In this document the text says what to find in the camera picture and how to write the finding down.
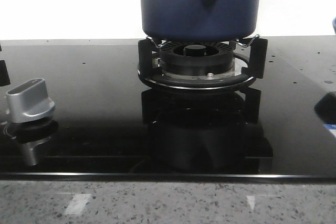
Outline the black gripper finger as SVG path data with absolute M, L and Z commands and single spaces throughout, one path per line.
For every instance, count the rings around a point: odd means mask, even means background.
M 335 91 L 328 92 L 315 106 L 314 111 L 325 124 L 335 124 Z

